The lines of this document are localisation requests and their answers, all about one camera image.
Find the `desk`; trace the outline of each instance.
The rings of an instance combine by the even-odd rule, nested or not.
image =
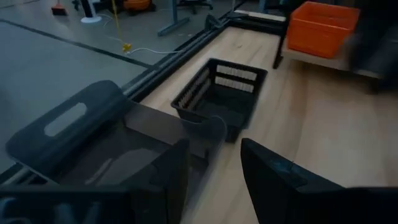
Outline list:
[[[398,185],[398,97],[367,95],[361,76],[345,77],[288,58],[273,70],[278,40],[229,27],[142,104],[178,116],[170,102],[210,57],[263,68],[269,73],[240,138],[251,138],[345,187]],[[240,138],[223,145],[182,223],[257,223],[243,178]]]

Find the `yellow cable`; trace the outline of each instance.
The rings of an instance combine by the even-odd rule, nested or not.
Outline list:
[[[118,30],[118,36],[119,36],[119,39],[122,40],[122,33],[120,31],[118,14],[116,13],[116,4],[115,4],[114,0],[112,0],[112,8],[113,8],[114,20],[115,20],[115,23],[116,23],[116,29]],[[131,49],[131,44],[127,44],[123,40],[122,40],[122,42],[123,42],[122,51],[123,52],[128,52]]]

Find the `orange vacuum cleaner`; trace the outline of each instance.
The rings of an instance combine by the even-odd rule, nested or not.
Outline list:
[[[156,11],[156,5],[152,0],[125,0],[123,8],[133,15],[142,11]]]

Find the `orange plastic bin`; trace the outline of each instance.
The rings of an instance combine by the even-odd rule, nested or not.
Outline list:
[[[354,31],[358,17],[359,9],[307,1],[292,14],[288,47],[333,58],[344,38]]]

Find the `concrete floor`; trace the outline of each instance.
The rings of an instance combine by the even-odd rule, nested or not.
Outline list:
[[[69,16],[54,17],[50,7],[55,2],[39,0],[1,8],[0,19],[123,55],[121,44],[109,38],[116,37],[113,21],[104,26],[108,21],[104,17],[97,24],[82,24],[80,19],[83,13],[76,12],[71,2],[66,0],[62,3]],[[157,31],[166,26],[171,17],[166,0],[154,0],[154,3],[159,9],[157,12],[134,17],[126,13],[119,15],[123,39],[131,43],[134,49],[148,47],[158,51],[174,50],[204,28],[204,20],[209,12],[220,17],[231,9],[230,0],[214,0],[214,10],[198,8],[197,15],[193,15],[188,8],[179,9],[178,16],[189,17],[190,22],[165,37],[158,37]],[[0,22],[0,41],[0,172],[13,164],[4,148],[15,132],[93,82],[112,80],[123,86],[146,70],[134,63],[5,22]],[[139,51],[131,58],[153,65],[165,56]]]

